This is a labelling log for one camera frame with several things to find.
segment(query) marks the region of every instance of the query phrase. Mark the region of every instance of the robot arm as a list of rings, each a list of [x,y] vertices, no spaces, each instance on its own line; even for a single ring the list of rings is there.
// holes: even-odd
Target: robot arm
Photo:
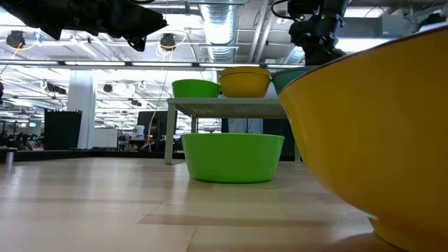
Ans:
[[[274,11],[275,5],[285,1],[290,17]],[[318,66],[345,55],[335,48],[336,31],[344,25],[342,18],[349,3],[350,0],[280,0],[272,5],[272,12],[294,21],[289,29],[291,42],[302,47],[307,66]]]
[[[163,15],[140,6],[136,0],[0,0],[0,6],[26,25],[41,28],[60,39],[63,29],[104,32],[123,37],[137,51],[144,51],[146,36],[166,27]]]

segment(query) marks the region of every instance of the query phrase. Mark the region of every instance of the teal bowl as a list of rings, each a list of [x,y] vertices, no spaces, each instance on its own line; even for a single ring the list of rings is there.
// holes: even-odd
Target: teal bowl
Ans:
[[[301,66],[293,69],[287,69],[272,74],[272,82],[274,83],[275,91],[278,95],[280,92],[296,78],[314,69],[315,66]]]

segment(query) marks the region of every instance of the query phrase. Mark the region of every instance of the green bowl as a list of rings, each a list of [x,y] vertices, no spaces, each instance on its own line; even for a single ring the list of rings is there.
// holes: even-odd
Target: green bowl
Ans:
[[[220,86],[207,80],[176,80],[172,84],[175,98],[217,98]]]
[[[296,78],[314,69],[315,66],[301,66],[293,69],[287,69],[272,74],[272,82],[274,83],[275,91],[278,95],[280,92]]]
[[[276,174],[284,139],[268,134],[185,134],[182,143],[193,178],[256,183]]]

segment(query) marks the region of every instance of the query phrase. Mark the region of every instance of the white pillar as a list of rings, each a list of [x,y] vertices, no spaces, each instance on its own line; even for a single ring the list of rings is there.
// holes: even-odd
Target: white pillar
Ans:
[[[78,148],[93,147],[95,128],[95,102],[97,100],[97,81],[90,70],[70,71],[69,101],[67,111],[82,111]]]

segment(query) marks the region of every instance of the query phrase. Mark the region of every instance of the yellow bowl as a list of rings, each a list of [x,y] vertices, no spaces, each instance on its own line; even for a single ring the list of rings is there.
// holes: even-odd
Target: yellow bowl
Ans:
[[[263,98],[271,82],[270,72],[258,67],[235,67],[220,74],[221,91],[228,98]]]
[[[448,240],[448,28],[331,62],[280,94],[304,161],[408,251]]]

